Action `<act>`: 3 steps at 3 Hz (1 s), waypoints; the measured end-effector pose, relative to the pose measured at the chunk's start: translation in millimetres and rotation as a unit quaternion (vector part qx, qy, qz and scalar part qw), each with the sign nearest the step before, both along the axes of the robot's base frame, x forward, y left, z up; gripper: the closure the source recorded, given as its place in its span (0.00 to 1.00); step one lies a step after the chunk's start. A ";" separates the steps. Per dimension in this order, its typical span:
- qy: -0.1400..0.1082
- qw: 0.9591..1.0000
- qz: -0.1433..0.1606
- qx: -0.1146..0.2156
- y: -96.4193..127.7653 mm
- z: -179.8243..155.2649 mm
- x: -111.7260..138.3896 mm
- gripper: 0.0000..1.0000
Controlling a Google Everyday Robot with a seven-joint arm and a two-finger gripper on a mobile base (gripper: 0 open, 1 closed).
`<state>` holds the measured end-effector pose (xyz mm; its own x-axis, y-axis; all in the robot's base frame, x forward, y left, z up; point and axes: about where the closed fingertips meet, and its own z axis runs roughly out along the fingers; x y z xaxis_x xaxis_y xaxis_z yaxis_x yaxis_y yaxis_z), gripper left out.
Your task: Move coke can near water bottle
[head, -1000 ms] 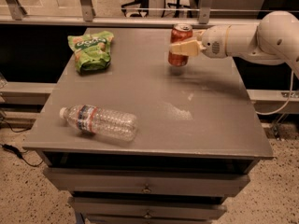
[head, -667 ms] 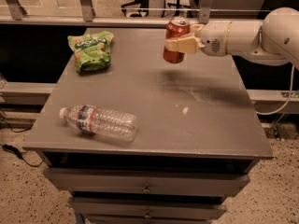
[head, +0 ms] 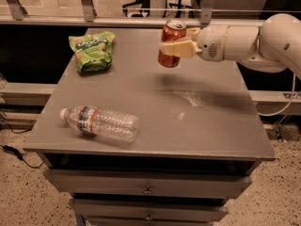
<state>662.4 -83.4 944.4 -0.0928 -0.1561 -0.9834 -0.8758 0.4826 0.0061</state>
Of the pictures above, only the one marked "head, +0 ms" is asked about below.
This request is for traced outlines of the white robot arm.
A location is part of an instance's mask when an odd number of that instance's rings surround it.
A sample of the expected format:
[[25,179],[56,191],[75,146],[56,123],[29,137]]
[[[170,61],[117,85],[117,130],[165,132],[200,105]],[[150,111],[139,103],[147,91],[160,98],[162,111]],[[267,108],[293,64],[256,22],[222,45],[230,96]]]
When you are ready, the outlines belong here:
[[291,70],[301,79],[301,21],[276,14],[260,26],[210,24],[190,28],[187,35],[160,44],[167,56],[206,61],[235,61],[250,70],[279,73]]

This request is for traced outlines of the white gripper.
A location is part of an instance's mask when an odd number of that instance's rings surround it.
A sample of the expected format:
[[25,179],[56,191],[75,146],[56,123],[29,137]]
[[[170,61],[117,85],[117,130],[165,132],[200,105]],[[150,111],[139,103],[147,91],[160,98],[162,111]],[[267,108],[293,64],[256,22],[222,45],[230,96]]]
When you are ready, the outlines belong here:
[[187,28],[186,36],[191,40],[166,41],[160,44],[160,51],[167,56],[192,58],[198,55],[205,61],[223,61],[226,40],[226,25],[209,25]]

